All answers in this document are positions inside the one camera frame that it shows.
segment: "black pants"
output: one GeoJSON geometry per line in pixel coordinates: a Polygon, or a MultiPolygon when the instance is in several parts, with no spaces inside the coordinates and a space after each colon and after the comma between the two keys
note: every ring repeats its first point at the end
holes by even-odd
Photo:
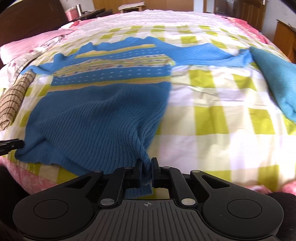
{"type": "MultiPolygon", "coordinates": [[[[15,205],[27,197],[22,187],[11,177],[5,167],[0,166],[0,220],[16,230],[12,220],[15,205]]],[[[296,240],[296,196],[288,193],[269,194],[284,210],[284,220],[277,233],[281,241],[296,240]]]]}

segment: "silver screw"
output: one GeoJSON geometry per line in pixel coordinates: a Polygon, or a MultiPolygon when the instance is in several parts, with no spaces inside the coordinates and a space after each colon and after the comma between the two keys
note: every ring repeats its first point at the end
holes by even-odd
{"type": "Polygon", "coordinates": [[[192,206],[195,204],[195,200],[192,198],[184,198],[181,203],[186,206],[192,206]]]}
{"type": "Polygon", "coordinates": [[[100,201],[100,203],[104,206],[110,206],[115,203],[115,201],[112,198],[104,198],[100,201]]]}

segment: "silver thermos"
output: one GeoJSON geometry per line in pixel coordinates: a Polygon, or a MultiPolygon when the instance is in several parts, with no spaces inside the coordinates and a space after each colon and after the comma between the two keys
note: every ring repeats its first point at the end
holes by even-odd
{"type": "Polygon", "coordinates": [[[76,8],[77,8],[77,11],[78,11],[79,16],[81,16],[82,15],[81,5],[80,4],[77,4],[76,5],[76,8]]]}

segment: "checkered bed sheet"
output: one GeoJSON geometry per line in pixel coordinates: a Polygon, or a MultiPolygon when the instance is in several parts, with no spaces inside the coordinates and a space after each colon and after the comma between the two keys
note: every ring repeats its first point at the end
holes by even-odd
{"type": "MultiPolygon", "coordinates": [[[[212,43],[232,54],[255,46],[286,58],[274,45],[250,39],[211,14],[148,10],[102,20],[78,28],[32,64],[51,62],[56,53],[72,54],[89,42],[117,42],[129,36],[152,36],[178,46],[212,43]]],[[[1,139],[24,138],[30,112],[51,81],[52,76],[36,76],[14,123],[0,133],[1,139]]],[[[245,68],[175,67],[172,83],[168,108],[148,150],[161,166],[183,173],[200,169],[240,185],[263,184],[273,191],[295,178],[296,125],[275,104],[255,63],[245,68]]],[[[75,177],[56,165],[22,163],[13,151],[7,158],[54,183],[75,177]]]]}

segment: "teal folded garment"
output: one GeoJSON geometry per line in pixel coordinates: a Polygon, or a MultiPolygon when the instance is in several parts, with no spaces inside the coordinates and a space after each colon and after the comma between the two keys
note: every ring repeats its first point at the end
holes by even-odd
{"type": "Polygon", "coordinates": [[[296,64],[255,47],[250,47],[250,52],[279,108],[288,119],[296,123],[296,64]]]}

